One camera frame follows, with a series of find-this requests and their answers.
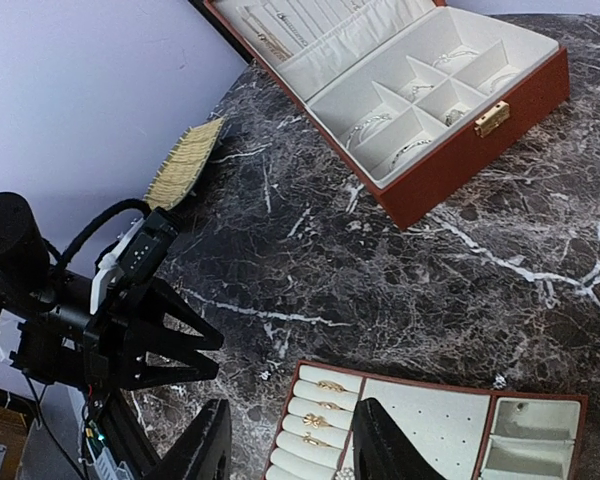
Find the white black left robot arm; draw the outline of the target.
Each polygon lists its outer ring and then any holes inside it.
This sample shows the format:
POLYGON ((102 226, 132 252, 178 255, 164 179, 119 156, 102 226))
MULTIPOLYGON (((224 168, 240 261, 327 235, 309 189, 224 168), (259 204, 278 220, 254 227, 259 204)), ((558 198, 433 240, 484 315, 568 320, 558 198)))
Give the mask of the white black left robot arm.
POLYGON ((214 379, 219 367, 210 353, 222 347, 223 335, 156 274, 179 231, 171 212, 128 199, 58 252, 26 199, 1 192, 0 315, 20 319, 13 367, 90 395, 214 379), (95 274, 71 272, 86 241, 127 210, 140 218, 98 259, 95 274))

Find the red wooden jewelry box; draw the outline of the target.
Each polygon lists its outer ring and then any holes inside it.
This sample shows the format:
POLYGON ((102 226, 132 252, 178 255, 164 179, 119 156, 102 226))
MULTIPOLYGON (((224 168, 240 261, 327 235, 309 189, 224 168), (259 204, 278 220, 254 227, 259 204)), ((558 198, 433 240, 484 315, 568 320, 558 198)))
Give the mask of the red wooden jewelry box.
POLYGON ((556 40, 443 1, 210 1, 400 228, 570 94, 556 40))

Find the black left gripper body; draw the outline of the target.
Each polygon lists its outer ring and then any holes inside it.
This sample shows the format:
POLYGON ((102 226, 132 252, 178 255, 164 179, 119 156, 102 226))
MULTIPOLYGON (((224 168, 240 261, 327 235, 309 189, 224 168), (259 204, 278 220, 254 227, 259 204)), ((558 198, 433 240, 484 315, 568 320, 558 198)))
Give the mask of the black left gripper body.
POLYGON ((144 287, 107 291, 83 335, 84 376, 95 391, 143 388, 145 345, 139 333, 144 287))

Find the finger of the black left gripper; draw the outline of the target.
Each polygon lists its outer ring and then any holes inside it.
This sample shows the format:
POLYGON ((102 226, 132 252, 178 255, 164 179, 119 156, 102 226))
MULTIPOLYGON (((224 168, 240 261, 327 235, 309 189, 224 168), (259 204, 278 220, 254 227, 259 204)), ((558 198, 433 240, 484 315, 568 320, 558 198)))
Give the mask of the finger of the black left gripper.
POLYGON ((171 384, 213 380, 219 371, 219 365, 196 350, 169 351, 130 348, 123 351, 119 358, 119 387, 125 390, 139 390, 171 384), (153 354, 182 366, 156 366, 147 363, 147 355, 153 354))
POLYGON ((207 323, 165 280, 154 277, 131 287, 124 300, 128 318, 124 349, 152 353, 216 351, 224 336, 207 323))

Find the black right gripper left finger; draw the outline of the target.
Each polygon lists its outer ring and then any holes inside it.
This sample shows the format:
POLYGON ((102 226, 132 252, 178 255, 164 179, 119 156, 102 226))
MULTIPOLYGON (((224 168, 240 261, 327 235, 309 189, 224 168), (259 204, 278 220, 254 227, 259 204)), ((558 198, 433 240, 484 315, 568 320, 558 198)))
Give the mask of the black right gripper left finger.
POLYGON ((227 400, 209 400, 152 469, 158 480, 229 479, 232 423, 227 400))

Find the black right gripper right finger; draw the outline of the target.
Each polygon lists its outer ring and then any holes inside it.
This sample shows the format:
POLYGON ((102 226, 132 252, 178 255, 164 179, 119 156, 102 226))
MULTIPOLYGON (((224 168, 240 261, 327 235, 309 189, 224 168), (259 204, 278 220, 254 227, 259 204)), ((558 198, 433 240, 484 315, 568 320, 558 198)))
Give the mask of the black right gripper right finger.
POLYGON ((356 404, 353 419, 354 477, 361 480, 441 480, 380 402, 356 404))

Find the red jewelry tray insert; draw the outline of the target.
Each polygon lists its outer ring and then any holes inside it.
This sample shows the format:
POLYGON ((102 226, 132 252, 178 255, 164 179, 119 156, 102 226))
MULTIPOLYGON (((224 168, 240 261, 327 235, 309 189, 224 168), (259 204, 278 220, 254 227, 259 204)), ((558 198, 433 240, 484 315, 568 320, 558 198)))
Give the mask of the red jewelry tray insert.
POLYGON ((302 360, 292 376, 266 479, 351 479, 357 402, 379 401, 446 479, 572 479, 584 395, 436 385, 302 360))

